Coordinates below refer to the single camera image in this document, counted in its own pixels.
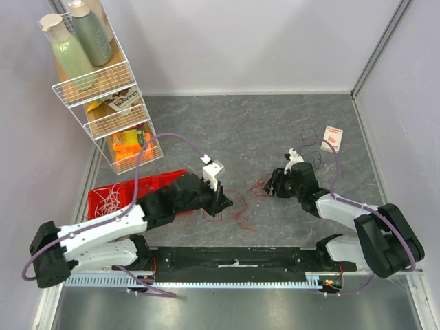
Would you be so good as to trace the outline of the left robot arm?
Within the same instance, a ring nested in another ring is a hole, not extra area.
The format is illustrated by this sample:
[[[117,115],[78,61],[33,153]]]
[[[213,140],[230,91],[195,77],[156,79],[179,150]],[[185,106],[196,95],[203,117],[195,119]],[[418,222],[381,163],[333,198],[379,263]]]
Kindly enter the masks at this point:
[[[141,233],[172,223],[181,213],[202,209],[215,216],[232,204],[220,182],[184,173],[111,214],[59,228],[52,221],[40,225],[25,267],[33,267],[32,279],[41,289],[83,271],[119,265],[145,270],[151,254]]]

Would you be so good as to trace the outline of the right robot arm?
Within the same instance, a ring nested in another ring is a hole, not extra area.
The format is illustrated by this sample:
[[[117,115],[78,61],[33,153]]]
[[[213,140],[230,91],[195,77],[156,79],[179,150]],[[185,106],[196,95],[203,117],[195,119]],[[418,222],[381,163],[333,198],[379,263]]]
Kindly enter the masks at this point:
[[[332,195],[319,187],[308,162],[296,163],[289,170],[275,168],[263,190],[272,197],[294,197],[305,212],[356,231],[356,239],[337,235],[315,253],[316,265],[322,270],[332,270],[340,261],[348,261],[388,278],[425,257],[422,244],[398,206],[370,206]]]

